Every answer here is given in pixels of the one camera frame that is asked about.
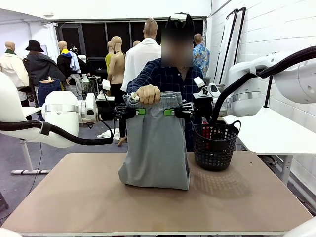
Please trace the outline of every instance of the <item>plaid shirt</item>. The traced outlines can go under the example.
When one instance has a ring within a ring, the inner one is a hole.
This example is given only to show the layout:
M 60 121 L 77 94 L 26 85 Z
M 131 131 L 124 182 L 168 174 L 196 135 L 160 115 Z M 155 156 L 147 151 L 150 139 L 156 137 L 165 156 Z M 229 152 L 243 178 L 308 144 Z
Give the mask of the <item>plaid shirt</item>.
M 193 81 L 194 78 L 203 79 L 202 71 L 199 67 L 190 67 L 186 79 L 183 82 L 181 73 L 176 67 L 161 66 L 161 58 L 149 61 L 138 77 L 131 81 L 127 86 L 127 93 L 136 92 L 145 85 L 155 85 L 161 92 L 180 91 L 182 99 L 193 102 L 193 94 L 198 93 L 198 87 Z M 194 119 L 194 123 L 201 123 L 201 119 Z M 193 133 L 190 121 L 185 124 L 187 151 L 193 151 Z

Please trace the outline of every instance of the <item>white jacket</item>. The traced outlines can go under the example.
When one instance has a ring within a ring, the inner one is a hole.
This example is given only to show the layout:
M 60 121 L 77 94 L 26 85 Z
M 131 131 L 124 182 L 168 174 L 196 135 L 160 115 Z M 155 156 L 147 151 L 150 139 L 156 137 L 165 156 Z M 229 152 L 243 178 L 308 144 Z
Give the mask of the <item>white jacket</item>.
M 29 75 L 19 56 L 5 53 L 0 58 L 0 71 L 6 74 L 16 87 L 29 86 Z
M 146 63 L 157 58 L 161 58 L 161 46 L 152 38 L 145 38 L 141 43 L 127 51 L 121 90 L 126 92 L 128 83 L 140 74 Z

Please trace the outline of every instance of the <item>gray garment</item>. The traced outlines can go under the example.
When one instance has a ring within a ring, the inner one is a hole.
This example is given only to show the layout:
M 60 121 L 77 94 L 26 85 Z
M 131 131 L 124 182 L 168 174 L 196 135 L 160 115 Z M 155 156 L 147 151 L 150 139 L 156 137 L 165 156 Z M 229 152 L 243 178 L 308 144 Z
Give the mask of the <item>gray garment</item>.
M 82 100 L 82 85 L 81 77 L 79 74 L 71 74 L 70 77 L 75 80 L 76 85 L 65 85 L 67 91 L 71 91 L 78 100 Z
M 160 102 L 143 105 L 125 95 L 126 107 L 145 108 L 145 115 L 126 120 L 128 151 L 118 171 L 122 183 L 139 187 L 189 189 L 184 119 L 165 116 L 181 105 L 180 92 L 163 92 Z

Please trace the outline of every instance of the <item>floral shirt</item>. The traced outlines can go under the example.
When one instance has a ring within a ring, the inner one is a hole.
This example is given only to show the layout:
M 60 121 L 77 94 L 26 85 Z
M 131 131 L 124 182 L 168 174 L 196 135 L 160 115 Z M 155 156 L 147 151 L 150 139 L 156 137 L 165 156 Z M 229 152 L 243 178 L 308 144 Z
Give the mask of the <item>floral shirt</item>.
M 193 62 L 196 66 L 201 68 L 203 76 L 206 76 L 209 67 L 209 55 L 208 49 L 202 43 L 193 49 Z

